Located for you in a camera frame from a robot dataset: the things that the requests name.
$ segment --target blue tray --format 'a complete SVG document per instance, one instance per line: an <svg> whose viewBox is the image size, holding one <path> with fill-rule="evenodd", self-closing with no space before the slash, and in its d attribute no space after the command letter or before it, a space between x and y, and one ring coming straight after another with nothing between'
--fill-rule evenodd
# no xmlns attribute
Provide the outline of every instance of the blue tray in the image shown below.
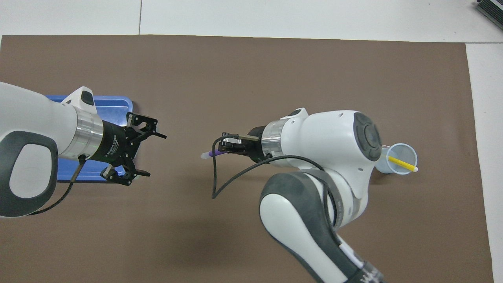
<svg viewBox="0 0 503 283"><path fill-rule="evenodd" d="M48 95L52 101L61 102L66 95ZM125 96L94 96L94 101L98 115L102 120L119 126L125 126L127 123L126 113L133 111L133 102ZM77 169L78 161L60 158L58 160L58 181L70 181L75 169ZM77 177L77 182L106 182L100 173L108 166L108 163L95 160L87 160ZM117 173L123 175L125 173L122 166L117 167Z"/></svg>

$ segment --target brown mat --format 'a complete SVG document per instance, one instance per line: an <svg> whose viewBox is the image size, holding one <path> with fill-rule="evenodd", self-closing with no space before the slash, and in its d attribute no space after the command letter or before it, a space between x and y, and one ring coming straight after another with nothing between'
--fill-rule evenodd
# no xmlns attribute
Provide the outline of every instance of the brown mat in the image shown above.
<svg viewBox="0 0 503 283"><path fill-rule="evenodd" d="M1 282L310 282L266 233L262 166L211 200L199 155L306 107L360 110L420 171L373 173L342 237L389 282L491 282L464 44L196 36L4 36L0 81L42 94L87 86L159 119L130 187L77 184L52 211L1 220ZM220 183L252 162L219 158ZM62 193L66 184L59 184Z"/></svg>

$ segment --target purple object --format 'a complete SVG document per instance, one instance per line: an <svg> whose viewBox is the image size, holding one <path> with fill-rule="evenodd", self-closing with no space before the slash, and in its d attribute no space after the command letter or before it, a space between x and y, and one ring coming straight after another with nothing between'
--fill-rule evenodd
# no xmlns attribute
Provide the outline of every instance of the purple object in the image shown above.
<svg viewBox="0 0 503 283"><path fill-rule="evenodd" d="M221 154L224 154L224 153L227 153L227 152L221 152L219 150L215 150L215 156L221 155ZM212 152L208 152L208 154L210 155L210 157L213 157L213 153Z"/></svg>

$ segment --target plastic cup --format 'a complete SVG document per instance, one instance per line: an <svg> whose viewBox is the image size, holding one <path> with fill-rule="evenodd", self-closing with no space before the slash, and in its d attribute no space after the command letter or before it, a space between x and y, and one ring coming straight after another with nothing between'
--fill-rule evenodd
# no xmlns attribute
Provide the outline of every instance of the plastic cup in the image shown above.
<svg viewBox="0 0 503 283"><path fill-rule="evenodd" d="M384 174L396 173L398 175L407 175L411 172L410 170L391 162L388 159L389 156L417 166L417 154L411 146L407 144L394 144L390 147L382 147L381 157L375 165L379 172Z"/></svg>

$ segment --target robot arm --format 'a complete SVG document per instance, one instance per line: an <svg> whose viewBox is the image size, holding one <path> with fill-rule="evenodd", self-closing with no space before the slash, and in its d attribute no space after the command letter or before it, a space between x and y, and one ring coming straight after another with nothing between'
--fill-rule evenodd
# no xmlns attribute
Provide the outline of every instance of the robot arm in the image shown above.
<svg viewBox="0 0 503 283"><path fill-rule="evenodd" d="M218 151L255 162L301 156L324 169L299 159L270 162L300 171L276 174L266 183L260 218L267 232L317 282L383 282L383 275L336 234L367 206L368 182L382 146L373 122L357 111L308 115L299 108L248 135L259 141L225 138Z"/></svg>
<svg viewBox="0 0 503 283"><path fill-rule="evenodd" d="M324 186L331 192L328 211L323 205ZM262 191L261 221L316 282L383 282L382 274L336 234L344 209L338 191L324 171L276 174Z"/></svg>
<svg viewBox="0 0 503 283"><path fill-rule="evenodd" d="M0 217L28 215L52 196L57 159L92 159L109 163L102 176L123 185L137 175L133 163L139 144L156 132L157 120L128 113L128 126L103 121L93 93L81 87L56 103L45 96L0 83ZM142 122L146 126L136 130ZM114 167L124 165L118 176Z"/></svg>

